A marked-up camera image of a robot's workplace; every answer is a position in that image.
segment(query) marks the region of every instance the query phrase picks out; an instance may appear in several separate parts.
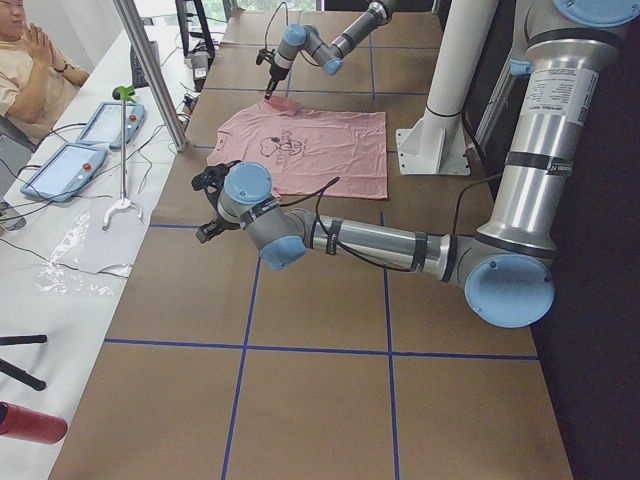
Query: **pink cloth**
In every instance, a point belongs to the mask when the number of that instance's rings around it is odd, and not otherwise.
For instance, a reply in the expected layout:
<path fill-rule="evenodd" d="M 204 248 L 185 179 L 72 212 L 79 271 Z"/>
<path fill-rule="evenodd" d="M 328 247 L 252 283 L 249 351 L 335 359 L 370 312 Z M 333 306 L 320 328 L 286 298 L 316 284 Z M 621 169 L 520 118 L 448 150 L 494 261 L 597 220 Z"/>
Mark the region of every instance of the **pink cloth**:
<path fill-rule="evenodd" d="M 209 165 L 232 160 L 264 165 L 276 195 L 312 193 L 387 198 L 385 114 L 304 110 L 271 97 L 240 110 L 218 130 Z"/>

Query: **robotic arm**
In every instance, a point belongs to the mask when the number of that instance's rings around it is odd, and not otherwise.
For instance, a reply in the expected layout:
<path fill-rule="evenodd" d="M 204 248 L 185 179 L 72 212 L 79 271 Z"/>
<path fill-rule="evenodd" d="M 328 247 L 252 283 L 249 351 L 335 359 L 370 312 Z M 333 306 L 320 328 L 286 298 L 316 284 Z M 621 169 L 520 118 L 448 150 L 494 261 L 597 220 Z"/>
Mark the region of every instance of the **robotic arm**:
<path fill-rule="evenodd" d="M 554 299 L 549 267 L 555 245 L 549 232 L 598 74 L 616 60 L 626 24 L 640 11 L 627 0 L 608 2 L 604 19 L 594 2 L 571 10 L 581 2 L 524 1 L 528 9 L 519 11 L 526 12 L 521 24 L 531 79 L 491 219 L 475 236 L 406 232 L 302 209 L 285 212 L 271 196 L 267 170 L 243 162 L 207 167 L 194 178 L 194 188 L 207 189 L 216 212 L 201 227 L 200 240 L 242 228 L 274 270 L 306 249 L 356 252 L 379 266 L 427 272 L 458 285 L 473 311 L 491 324 L 513 328 L 542 318 Z"/>
<path fill-rule="evenodd" d="M 271 64 L 271 79 L 264 98 L 267 100 L 278 86 L 278 82 L 287 78 L 298 52 L 304 50 L 328 75 L 335 75 L 342 68 L 342 59 L 351 53 L 358 44 L 381 25 L 389 23 L 396 9 L 396 0 L 380 0 L 370 3 L 369 8 L 353 22 L 331 45 L 327 45 L 317 28 L 313 25 L 291 24 L 277 51 L 263 48 L 258 53 L 256 64 L 263 61 Z"/>

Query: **beige shirt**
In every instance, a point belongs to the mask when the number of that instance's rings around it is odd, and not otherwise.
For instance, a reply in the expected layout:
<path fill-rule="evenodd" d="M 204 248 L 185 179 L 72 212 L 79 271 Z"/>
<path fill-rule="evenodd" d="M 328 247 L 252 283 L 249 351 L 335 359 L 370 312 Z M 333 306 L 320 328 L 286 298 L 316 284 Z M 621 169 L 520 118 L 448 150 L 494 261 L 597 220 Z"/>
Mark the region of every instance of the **beige shirt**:
<path fill-rule="evenodd" d="M 73 64 L 64 57 L 67 63 Z M 58 121 L 73 97 L 79 90 L 53 68 L 49 68 L 47 98 L 44 111 L 38 121 L 33 124 L 24 123 L 7 115 L 18 94 L 27 85 L 33 60 L 27 52 L 22 40 L 16 42 L 0 41 L 0 115 L 8 118 L 24 132 L 33 143 L 44 138 Z"/>

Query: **light blue cap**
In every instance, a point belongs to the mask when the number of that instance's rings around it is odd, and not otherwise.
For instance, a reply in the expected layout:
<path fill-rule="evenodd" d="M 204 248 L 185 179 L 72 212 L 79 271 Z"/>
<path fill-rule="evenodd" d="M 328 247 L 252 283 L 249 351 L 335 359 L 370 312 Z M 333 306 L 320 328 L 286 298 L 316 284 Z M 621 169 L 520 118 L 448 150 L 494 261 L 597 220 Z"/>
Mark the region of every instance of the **light blue cap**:
<path fill-rule="evenodd" d="M 271 270 L 277 272 L 295 262 L 305 252 L 302 239 L 295 235 L 288 235 L 266 245 L 260 251 L 260 256 L 267 262 Z"/>
<path fill-rule="evenodd" d="M 329 75 L 335 75 L 342 68 L 341 58 L 332 58 L 322 66 L 322 69 Z"/>
<path fill-rule="evenodd" d="M 284 31 L 284 41 L 293 47 L 302 45 L 306 39 L 307 32 L 297 23 L 292 23 Z"/>
<path fill-rule="evenodd" d="M 260 203 L 271 195 L 271 175 L 259 163 L 238 163 L 225 178 L 224 191 L 243 205 Z"/>
<path fill-rule="evenodd" d="M 540 320 L 554 298 L 551 272 L 526 255 L 506 254 L 476 266 L 464 286 L 467 303 L 487 322 L 517 328 Z"/>
<path fill-rule="evenodd" d="M 569 20 L 594 28 L 617 27 L 640 14 L 638 0 L 553 0 L 553 3 Z"/>
<path fill-rule="evenodd" d="M 509 59 L 511 63 L 511 75 L 515 77 L 523 77 L 525 75 L 531 75 L 533 65 L 528 60 L 517 60 L 515 58 Z"/>

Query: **wristwatch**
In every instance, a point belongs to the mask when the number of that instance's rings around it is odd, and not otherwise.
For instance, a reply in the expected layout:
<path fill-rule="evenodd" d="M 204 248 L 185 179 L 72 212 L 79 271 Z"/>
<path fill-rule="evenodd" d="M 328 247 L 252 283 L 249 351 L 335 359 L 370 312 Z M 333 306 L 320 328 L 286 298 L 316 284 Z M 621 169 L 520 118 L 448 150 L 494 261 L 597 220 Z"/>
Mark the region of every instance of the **wristwatch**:
<path fill-rule="evenodd" d="M 64 62 L 64 67 L 61 70 L 58 70 L 56 67 L 53 67 L 53 69 L 58 73 L 66 72 L 67 68 L 69 68 L 69 64 L 66 61 Z"/>

